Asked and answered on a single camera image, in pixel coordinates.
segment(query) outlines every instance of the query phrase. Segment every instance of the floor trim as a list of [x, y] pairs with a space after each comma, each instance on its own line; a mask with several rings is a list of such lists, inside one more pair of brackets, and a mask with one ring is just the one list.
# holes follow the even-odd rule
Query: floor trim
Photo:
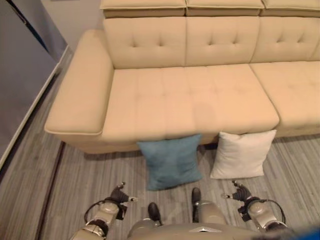
[[35, 109], [37, 103], [39, 102], [41, 96], [44, 94], [45, 90], [47, 89], [49, 83], [51, 82], [51, 80], [53, 79], [54, 75], [57, 74], [57, 72], [59, 72], [59, 69], [60, 69], [60, 65], [61, 65], [61, 62], [62, 60], [64, 59], [64, 57], [66, 56], [66, 53], [69, 49], [69, 46], [66, 46], [59, 62], [56, 64], [56, 66], [54, 67], [53, 71], [51, 72], [51, 74], [49, 75], [49, 77], [47, 78], [47, 80], [45, 81], [44, 85], [42, 86], [40, 92], [38, 93], [38, 95], [36, 96], [36, 98], [34, 99], [32, 105], [30, 106], [28, 112], [26, 113], [26, 115], [24, 116], [22, 122], [20, 123], [18, 129], [16, 130], [15, 134], [13, 135], [10, 143], [8, 144], [6, 150], [4, 151], [1, 159], [0, 159], [0, 170], [1, 168], [3, 167], [11, 149], [13, 148], [15, 142], [17, 141], [22, 129], [24, 128], [26, 122], [28, 121], [31, 113], [33, 112], [33, 110]]
[[44, 223], [45, 223], [45, 220], [46, 220], [47, 211], [48, 211], [48, 207], [49, 207], [50, 200], [51, 200], [51, 195], [52, 195], [53, 189], [55, 187], [56, 176], [57, 176], [57, 173], [59, 171], [59, 166], [60, 166], [60, 163], [61, 163], [61, 159], [62, 159], [62, 157], [64, 155], [65, 146], [66, 146], [66, 143], [62, 141], [60, 143], [59, 150], [58, 150], [58, 152], [56, 154], [54, 168], [53, 168], [53, 171], [51, 173], [49, 184], [48, 184], [48, 188], [47, 188], [46, 193], [45, 193], [45, 197], [44, 197], [44, 201], [43, 201], [43, 205], [42, 205], [42, 209], [41, 209], [40, 218], [39, 218], [39, 221], [38, 221], [38, 226], [36, 228], [36, 235], [35, 235], [34, 240], [40, 240], [41, 236], [42, 236]]

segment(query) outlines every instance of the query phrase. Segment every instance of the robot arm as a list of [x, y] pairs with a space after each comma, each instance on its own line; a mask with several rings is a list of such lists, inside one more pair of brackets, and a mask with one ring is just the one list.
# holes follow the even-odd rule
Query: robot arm
[[[107, 238], [108, 231], [114, 221], [124, 219], [127, 207], [122, 203], [138, 200], [121, 191], [124, 185], [125, 183], [122, 182], [114, 188], [110, 197], [91, 205], [84, 215], [85, 226], [78, 230], [70, 240], [105, 240]], [[87, 215], [95, 205], [99, 205], [99, 209], [94, 217], [87, 221]]]
[[[268, 232], [271, 230], [286, 229], [286, 218], [280, 205], [269, 199], [260, 199], [256, 196], [252, 196], [251, 192], [242, 184], [232, 181], [233, 185], [237, 188], [236, 192], [232, 195], [223, 194], [225, 199], [235, 199], [244, 202], [244, 205], [238, 209], [242, 219], [247, 222], [252, 220], [261, 232]], [[274, 202], [276, 203], [282, 213], [282, 221], [277, 220], [273, 211], [264, 203]]]

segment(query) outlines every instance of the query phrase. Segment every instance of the throw pillow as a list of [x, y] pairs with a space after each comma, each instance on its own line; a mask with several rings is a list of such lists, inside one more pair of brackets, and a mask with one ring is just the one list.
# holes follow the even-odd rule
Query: throw pillow
[[276, 132], [270, 130], [242, 135], [220, 132], [210, 177], [238, 179], [263, 176], [263, 162]]
[[156, 191], [202, 178], [197, 167], [197, 146], [201, 135], [161, 141], [140, 141], [149, 171], [148, 190]]

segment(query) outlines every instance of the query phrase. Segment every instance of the striped carpet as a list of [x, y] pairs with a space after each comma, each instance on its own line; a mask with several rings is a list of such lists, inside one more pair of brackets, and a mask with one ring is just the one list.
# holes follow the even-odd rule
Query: striped carpet
[[[265, 176], [239, 181], [262, 199], [279, 202], [292, 228], [320, 223], [320, 136], [276, 139], [264, 163]], [[147, 216], [147, 206], [156, 202], [165, 224], [191, 221], [191, 190], [199, 187], [203, 199], [218, 204], [227, 222], [234, 226], [255, 229], [252, 222], [243, 222], [237, 208], [240, 203], [220, 197], [234, 192], [229, 180], [210, 179], [216, 150], [198, 149], [199, 169], [203, 179], [173, 189], [147, 191], [146, 161], [139, 151], [100, 155], [83, 154], [66, 146], [57, 174], [52, 199], [43, 229], [42, 239], [67, 239], [84, 224], [88, 206], [107, 197], [121, 181], [130, 196], [139, 201], [128, 204], [124, 221], [117, 221], [110, 232], [110, 240], [126, 239], [132, 225]], [[270, 205], [278, 218], [280, 212]]]

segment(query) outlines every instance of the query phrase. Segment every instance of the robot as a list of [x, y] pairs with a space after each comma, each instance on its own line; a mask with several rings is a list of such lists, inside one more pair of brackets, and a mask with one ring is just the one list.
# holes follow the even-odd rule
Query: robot
[[[236, 192], [228, 195], [226, 199], [234, 199], [243, 202], [238, 209], [242, 219], [246, 222], [252, 220], [259, 232], [227, 225], [226, 219], [212, 201], [202, 200], [199, 188], [194, 188], [191, 194], [192, 223], [163, 225], [157, 204], [154, 202], [148, 206], [149, 218], [138, 221], [130, 230], [128, 240], [280, 240], [286, 239], [290, 231], [286, 226], [285, 215], [282, 213], [282, 221], [276, 219], [272, 210], [265, 204], [267, 201], [256, 196], [244, 185], [232, 181]], [[136, 197], [129, 197], [122, 192], [125, 183], [122, 182], [112, 191], [110, 197], [91, 205], [84, 215], [85, 226], [78, 230], [70, 240], [105, 240], [108, 231], [116, 219], [123, 220], [127, 207], [125, 202], [137, 201]], [[91, 208], [99, 205], [95, 216], [87, 220]]]

